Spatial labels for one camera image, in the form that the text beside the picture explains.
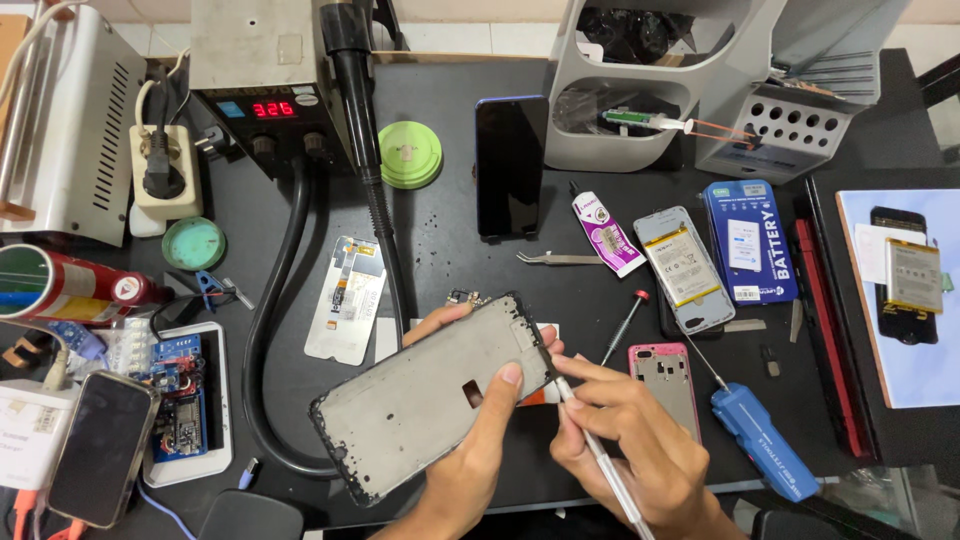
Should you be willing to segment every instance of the hand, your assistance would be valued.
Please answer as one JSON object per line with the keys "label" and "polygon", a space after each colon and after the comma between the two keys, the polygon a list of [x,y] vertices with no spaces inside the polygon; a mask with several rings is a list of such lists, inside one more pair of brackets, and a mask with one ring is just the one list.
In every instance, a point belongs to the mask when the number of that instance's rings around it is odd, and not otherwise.
{"label": "hand", "polygon": [[[472,311],[469,303],[441,307],[403,336],[406,347]],[[564,351],[557,330],[540,331],[551,354]],[[497,371],[483,394],[480,412],[463,442],[426,469],[426,488],[417,506],[374,538],[460,538],[480,522],[493,497],[503,458],[503,434],[514,412],[523,384],[520,366],[510,362]]]}
{"label": "hand", "polygon": [[560,429],[550,453],[594,499],[629,525],[581,428],[619,443],[627,459],[613,464],[658,539],[743,538],[704,487],[707,451],[643,382],[580,355],[553,355],[553,363],[561,373],[585,382],[574,390],[575,399],[559,407]]}

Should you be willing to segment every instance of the vent grille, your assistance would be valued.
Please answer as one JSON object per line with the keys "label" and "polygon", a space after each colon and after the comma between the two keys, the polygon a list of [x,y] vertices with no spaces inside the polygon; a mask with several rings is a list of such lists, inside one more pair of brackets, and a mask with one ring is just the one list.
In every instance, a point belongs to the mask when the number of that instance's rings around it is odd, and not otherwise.
{"label": "vent grille", "polygon": [[113,189],[113,173],[116,171],[117,150],[120,148],[118,142],[120,136],[120,126],[123,118],[124,105],[127,103],[127,85],[130,83],[128,76],[130,71],[115,62],[113,66],[113,80],[110,82],[109,104],[107,105],[107,118],[104,119],[104,140],[100,149],[100,163],[97,167],[97,183],[93,190],[93,206],[98,209],[109,210],[106,206],[110,203]]}

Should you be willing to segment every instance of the black desk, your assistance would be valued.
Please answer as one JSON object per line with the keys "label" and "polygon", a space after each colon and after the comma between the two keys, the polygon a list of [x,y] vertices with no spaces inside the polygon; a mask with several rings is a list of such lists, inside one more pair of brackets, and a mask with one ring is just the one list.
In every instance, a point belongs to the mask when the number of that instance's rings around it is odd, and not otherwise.
{"label": "black desk", "polygon": [[[470,176],[473,105],[485,97],[539,93],[545,69],[546,62],[540,60],[376,68],[374,97],[378,124],[382,127],[397,120],[417,120],[433,128],[444,145],[444,170],[433,184],[415,192],[388,188],[397,244],[406,262],[410,294],[416,296],[415,316],[424,316],[441,305],[454,286],[490,295],[516,289],[538,320],[560,325],[561,337],[570,353],[598,358],[618,320],[629,309],[632,291],[656,290],[651,270],[643,267],[628,278],[618,280],[604,266],[528,266],[517,260],[515,253],[539,255],[553,250],[558,254],[590,255],[588,242],[569,207],[570,197],[566,192],[569,180],[575,179],[584,190],[596,191],[620,224],[630,229],[635,219],[655,209],[699,206],[696,193],[720,177],[692,166],[677,173],[629,175],[547,171],[543,179],[539,240],[511,241],[496,246],[481,243],[474,226]],[[875,124],[865,112],[854,119],[832,165],[863,168],[879,163],[886,166],[894,156],[913,163],[904,166],[923,166],[914,161],[925,160],[923,156],[927,155],[939,156],[925,110],[922,105],[914,105],[914,94],[919,93],[912,85],[913,72],[904,51],[884,55],[883,75],[884,97],[881,104],[868,113],[894,114],[899,119],[898,129],[901,133],[907,132],[906,135],[885,135],[877,140],[873,135]],[[199,127],[206,121],[197,117]],[[875,120],[878,124],[885,121]],[[932,153],[927,147],[931,144],[929,141],[933,141]],[[684,142],[688,162],[693,157],[689,142]],[[845,152],[851,155],[841,161]],[[214,161],[208,167],[208,177],[204,186],[205,215],[216,221],[228,239],[227,252],[213,274],[233,279],[256,302],[286,224],[289,186],[270,182],[246,159],[233,164]],[[342,234],[372,236],[366,201],[356,181],[331,179],[319,182],[318,186],[314,207],[321,218],[317,219],[314,213],[307,222],[300,256],[281,302],[265,375],[266,403],[273,425],[290,445],[308,454],[322,454],[323,450],[307,420],[307,404],[357,371],[357,368],[303,353],[330,250]],[[797,189],[793,186],[778,189],[785,223],[793,220],[791,197]],[[122,251],[97,248],[78,250],[75,255],[155,276],[169,270],[160,253],[159,238],[134,239]],[[712,358],[725,379],[745,383],[753,389],[814,475],[841,475],[856,468],[857,463],[844,454],[834,440],[806,329],[801,331],[797,344],[789,343],[790,311],[790,304],[742,309],[738,319],[763,319],[767,330],[729,334],[718,342],[704,342],[702,350]],[[391,304],[385,298],[380,305],[380,316],[390,314]],[[208,319],[211,319],[209,314],[201,314],[200,320]],[[260,456],[240,404],[240,366],[252,313],[234,304],[218,310],[212,320],[227,329],[235,458],[221,475],[154,491],[154,496],[175,509],[195,532],[200,530],[217,494],[235,487],[250,457]],[[7,341],[12,342],[16,332],[4,332]],[[656,309],[642,308],[627,344],[662,341]],[[761,344],[771,347],[780,360],[784,374],[778,380],[764,376],[758,354]],[[372,362],[372,348],[368,350],[367,359]],[[703,442],[712,458],[708,483],[758,479],[759,474],[750,461],[710,413],[708,398],[714,391],[711,377],[699,361],[691,360],[691,363]],[[620,352],[611,364],[613,368],[625,370],[625,352]],[[559,503],[585,496],[573,478],[549,456],[548,443],[556,426],[556,411],[552,406],[526,407],[515,413],[505,442],[504,464],[492,508]],[[311,482],[268,462],[253,489],[301,504],[307,510],[309,527],[327,528],[393,519],[415,501],[421,485],[422,478],[415,479],[383,503],[361,510],[352,503],[340,481]],[[143,502],[137,502],[116,528],[90,533],[91,537],[98,538],[177,538],[179,535],[168,517]]]}

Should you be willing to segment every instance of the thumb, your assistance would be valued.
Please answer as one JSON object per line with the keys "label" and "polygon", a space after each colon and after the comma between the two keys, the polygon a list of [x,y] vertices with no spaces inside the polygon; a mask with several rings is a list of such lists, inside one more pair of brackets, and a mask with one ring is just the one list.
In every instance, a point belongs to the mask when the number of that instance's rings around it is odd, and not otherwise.
{"label": "thumb", "polygon": [[481,452],[497,452],[503,445],[503,433],[516,408],[516,400],[523,385],[523,370],[510,362],[501,367],[483,395],[480,413],[473,428],[464,439],[470,448]]}

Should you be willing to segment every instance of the green lid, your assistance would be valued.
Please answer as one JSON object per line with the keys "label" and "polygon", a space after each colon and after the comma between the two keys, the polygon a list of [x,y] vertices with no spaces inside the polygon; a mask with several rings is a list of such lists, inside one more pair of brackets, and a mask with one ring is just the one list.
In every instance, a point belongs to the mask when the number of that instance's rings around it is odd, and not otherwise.
{"label": "green lid", "polygon": [[181,219],[163,236],[163,257],[180,270],[205,270],[220,260],[227,239],[219,227],[202,217]]}
{"label": "green lid", "polygon": [[443,152],[433,130],[418,122],[395,122],[380,130],[380,174],[401,189],[430,184],[440,172]]}

